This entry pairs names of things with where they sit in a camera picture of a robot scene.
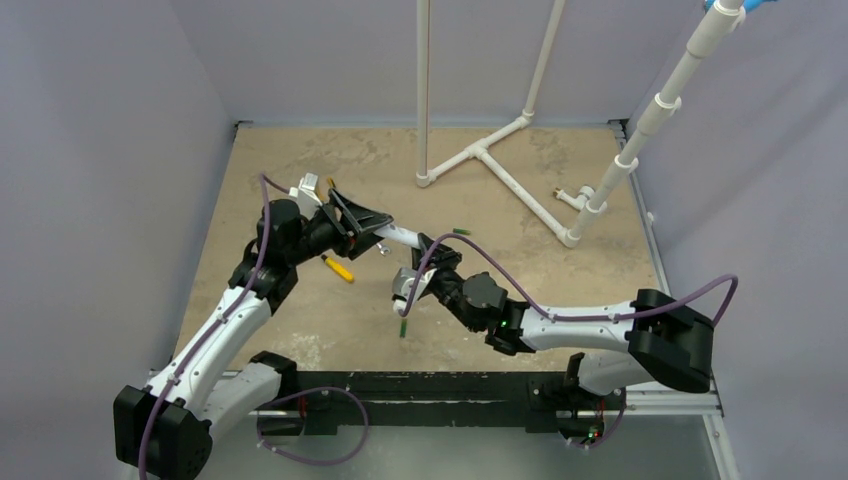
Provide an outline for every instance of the yellow handle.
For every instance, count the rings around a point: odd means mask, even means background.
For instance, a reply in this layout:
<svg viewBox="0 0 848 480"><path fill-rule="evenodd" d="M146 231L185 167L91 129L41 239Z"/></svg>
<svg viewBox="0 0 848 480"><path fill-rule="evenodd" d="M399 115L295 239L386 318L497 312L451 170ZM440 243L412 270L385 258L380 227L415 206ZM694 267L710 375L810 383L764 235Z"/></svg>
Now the yellow handle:
<svg viewBox="0 0 848 480"><path fill-rule="evenodd" d="M338 276L342 277L347 283L353 283L353 274L348 272L347 269L341 266L338 262L332 258L325 258L324 263L326 263L328 267L332 268L333 271L336 272Z"/></svg>

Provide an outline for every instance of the floor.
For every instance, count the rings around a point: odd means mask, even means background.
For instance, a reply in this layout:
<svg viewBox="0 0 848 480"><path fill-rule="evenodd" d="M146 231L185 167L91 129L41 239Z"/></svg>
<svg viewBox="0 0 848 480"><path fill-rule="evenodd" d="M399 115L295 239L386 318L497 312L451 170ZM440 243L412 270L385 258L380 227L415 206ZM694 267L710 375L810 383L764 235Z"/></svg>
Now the floor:
<svg viewBox="0 0 848 480"><path fill-rule="evenodd" d="M491 133L489 129L435 129L430 166ZM576 212L556 200L555 187L569 192L596 184L618 153L612 133L594 129L527 129L490 149L492 155L564 225ZM610 197L609 209L574 250L554 235L481 163L466 161L438 181L415 186L414 129L242 128L204 245L177 349L188 342L220 299L245 244L255 236L261 213L256 174L266 172L295 186L307 172L327 175L352 200L391 214L398 225L436 237L454 227L491 253L544 305L591 306L632 299L657 280L629 186ZM458 242L458 271L492 271ZM410 252L396 244L383 257L372 249L345 263L355 275L345 283L318 260L298 267L300 279L276 315L235 357L243 367L261 350L296 360L304 370L506 371L563 369L573 350L507 357L465 330L428 297L410 314L406 338L391 310L391 281Z"/></svg>

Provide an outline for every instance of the blue object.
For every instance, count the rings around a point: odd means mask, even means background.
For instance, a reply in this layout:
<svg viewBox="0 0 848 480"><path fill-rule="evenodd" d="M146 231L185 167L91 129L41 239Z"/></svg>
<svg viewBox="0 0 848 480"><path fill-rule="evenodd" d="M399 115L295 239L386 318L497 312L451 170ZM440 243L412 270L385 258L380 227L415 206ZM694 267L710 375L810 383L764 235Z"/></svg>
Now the blue object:
<svg viewBox="0 0 848 480"><path fill-rule="evenodd" d="M759 7L760 5L762 5L765 2L776 2L776 1L777 0L745 0L745 3L742 6L745 7L746 12L750 13L750 12L753 12L757 7ZM709 10L709 9L713 8L714 3L715 3L715 0L707 0L706 4L704 6L704 9Z"/></svg>

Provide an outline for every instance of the yellow screwdriver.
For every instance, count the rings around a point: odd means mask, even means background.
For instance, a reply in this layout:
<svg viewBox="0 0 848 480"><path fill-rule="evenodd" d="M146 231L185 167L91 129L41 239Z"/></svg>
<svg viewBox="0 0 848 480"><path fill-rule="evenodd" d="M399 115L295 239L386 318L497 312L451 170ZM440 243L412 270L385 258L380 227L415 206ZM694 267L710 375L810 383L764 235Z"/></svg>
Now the yellow screwdriver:
<svg viewBox="0 0 848 480"><path fill-rule="evenodd" d="M321 255L321 260L324 260L324 263L330 267L331 270L336 272L336 275L342 277L347 283L353 283L353 274L348 272L346 268L339 264L339 262L326 255Z"/></svg>

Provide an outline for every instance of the gray wall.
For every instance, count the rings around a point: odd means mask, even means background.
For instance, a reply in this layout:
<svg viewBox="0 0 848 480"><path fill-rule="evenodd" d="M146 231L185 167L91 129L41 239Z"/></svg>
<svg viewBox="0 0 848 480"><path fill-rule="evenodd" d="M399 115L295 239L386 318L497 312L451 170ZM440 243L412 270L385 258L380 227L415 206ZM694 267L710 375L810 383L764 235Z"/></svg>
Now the gray wall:
<svg viewBox="0 0 848 480"><path fill-rule="evenodd" d="M641 155L674 293L741 277L714 367L746 479L848 469L846 19L842 0L763 6Z"/></svg>
<svg viewBox="0 0 848 480"><path fill-rule="evenodd" d="M415 119L413 0L172 0L228 112L272 124ZM567 0L539 125L627 118L702 0ZM553 0L432 2L434 125L524 106Z"/></svg>
<svg viewBox="0 0 848 480"><path fill-rule="evenodd" d="M173 348L231 123L165 0L0 3L0 465L116 478Z"/></svg>

